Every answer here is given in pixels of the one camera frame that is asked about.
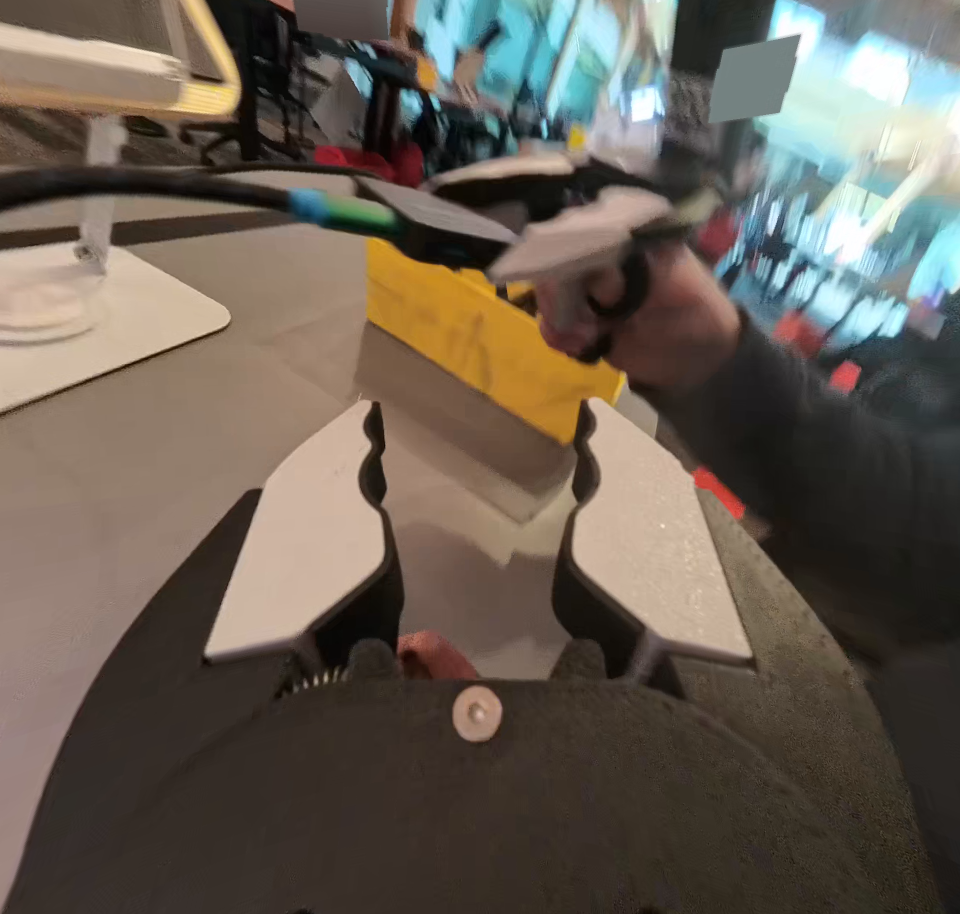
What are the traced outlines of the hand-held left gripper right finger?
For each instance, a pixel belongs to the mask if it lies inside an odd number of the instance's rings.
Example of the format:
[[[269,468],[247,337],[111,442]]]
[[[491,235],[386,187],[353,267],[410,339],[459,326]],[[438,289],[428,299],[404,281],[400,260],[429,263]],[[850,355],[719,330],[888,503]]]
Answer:
[[[754,652],[692,477],[597,397],[572,441],[574,506],[553,611],[598,645],[606,676],[649,683],[674,658],[747,668]]]

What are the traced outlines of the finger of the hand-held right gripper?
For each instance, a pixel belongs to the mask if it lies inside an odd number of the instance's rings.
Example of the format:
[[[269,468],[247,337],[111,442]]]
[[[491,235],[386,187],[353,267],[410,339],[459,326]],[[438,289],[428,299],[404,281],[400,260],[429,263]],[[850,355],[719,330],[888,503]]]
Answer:
[[[607,188],[597,200],[527,224],[487,269],[494,285],[577,281],[620,260],[635,235],[671,232],[679,213],[640,188]]]
[[[428,178],[428,192],[487,182],[568,177],[592,162],[582,153],[527,153],[476,161]]]

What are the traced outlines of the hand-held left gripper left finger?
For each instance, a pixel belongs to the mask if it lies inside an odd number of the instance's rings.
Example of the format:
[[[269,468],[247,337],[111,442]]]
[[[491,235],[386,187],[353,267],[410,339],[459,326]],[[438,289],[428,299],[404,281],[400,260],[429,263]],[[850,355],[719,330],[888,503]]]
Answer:
[[[270,474],[254,506],[204,658],[290,651],[343,664],[355,643],[396,647],[403,581],[390,517],[380,404],[358,400]]]

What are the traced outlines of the black hdmi switch box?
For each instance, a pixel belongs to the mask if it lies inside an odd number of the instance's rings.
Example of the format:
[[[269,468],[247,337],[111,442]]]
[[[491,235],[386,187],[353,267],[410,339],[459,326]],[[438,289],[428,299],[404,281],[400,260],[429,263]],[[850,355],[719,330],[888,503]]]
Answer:
[[[486,271],[519,239],[504,224],[425,191],[372,177],[354,186],[359,198],[392,216],[377,236],[414,261]]]

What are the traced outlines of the yellow plastic bin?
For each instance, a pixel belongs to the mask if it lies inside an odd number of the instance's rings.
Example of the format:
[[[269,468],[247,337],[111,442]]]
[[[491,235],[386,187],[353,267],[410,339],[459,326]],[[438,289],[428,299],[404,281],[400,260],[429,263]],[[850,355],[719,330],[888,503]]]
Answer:
[[[624,374],[548,347],[535,316],[498,296],[481,272],[452,271],[366,240],[366,320],[560,445],[583,401],[615,406]]]

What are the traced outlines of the person's right forearm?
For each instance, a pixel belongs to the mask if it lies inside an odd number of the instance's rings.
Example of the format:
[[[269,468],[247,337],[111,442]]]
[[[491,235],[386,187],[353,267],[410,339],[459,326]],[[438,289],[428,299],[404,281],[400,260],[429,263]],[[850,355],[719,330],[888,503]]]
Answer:
[[[750,320],[710,377],[651,401],[839,641],[877,660],[958,641],[958,430],[870,413]]]

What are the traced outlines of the person's right hand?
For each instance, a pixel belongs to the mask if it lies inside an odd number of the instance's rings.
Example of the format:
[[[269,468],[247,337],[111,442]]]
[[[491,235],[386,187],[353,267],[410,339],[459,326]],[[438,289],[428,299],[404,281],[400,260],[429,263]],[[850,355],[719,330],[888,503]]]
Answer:
[[[601,359],[634,387],[667,393],[691,390],[737,350],[741,316],[686,244],[655,244],[645,253],[645,265],[642,305],[623,319],[603,318],[584,305],[567,328],[561,328],[560,285],[537,283],[541,335],[549,347],[574,359],[601,352]]]

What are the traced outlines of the orange traffic cone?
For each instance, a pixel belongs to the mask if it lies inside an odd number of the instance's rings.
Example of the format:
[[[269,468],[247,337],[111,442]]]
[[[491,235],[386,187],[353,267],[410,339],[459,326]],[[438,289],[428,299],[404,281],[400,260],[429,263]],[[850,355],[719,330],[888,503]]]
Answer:
[[[827,379],[827,386],[841,396],[847,396],[857,389],[861,375],[862,368],[854,361],[846,360],[834,368]],[[696,488],[711,494],[738,524],[747,525],[750,521],[747,506],[710,469],[698,465],[693,468],[691,477]]]

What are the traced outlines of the red plastic bin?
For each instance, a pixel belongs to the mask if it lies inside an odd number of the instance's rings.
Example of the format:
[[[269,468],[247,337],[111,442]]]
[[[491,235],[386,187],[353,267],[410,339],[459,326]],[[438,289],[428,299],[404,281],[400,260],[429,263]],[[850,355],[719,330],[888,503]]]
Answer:
[[[389,157],[374,151],[320,144],[314,147],[313,160],[321,166],[366,171],[403,188],[418,188],[425,179],[424,154],[416,142],[407,138],[393,144]]]

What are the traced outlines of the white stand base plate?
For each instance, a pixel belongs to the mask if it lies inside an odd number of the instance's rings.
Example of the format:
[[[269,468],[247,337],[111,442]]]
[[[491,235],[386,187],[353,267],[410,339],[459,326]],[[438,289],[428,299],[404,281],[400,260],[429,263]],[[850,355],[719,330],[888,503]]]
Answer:
[[[3,23],[2,99],[88,115],[85,167],[119,164],[125,116],[225,119],[241,92],[218,32],[206,49],[217,79],[191,73],[174,12],[172,54]],[[220,332],[221,304],[112,245],[114,195],[78,199],[78,237],[2,249],[1,410],[8,413]]]

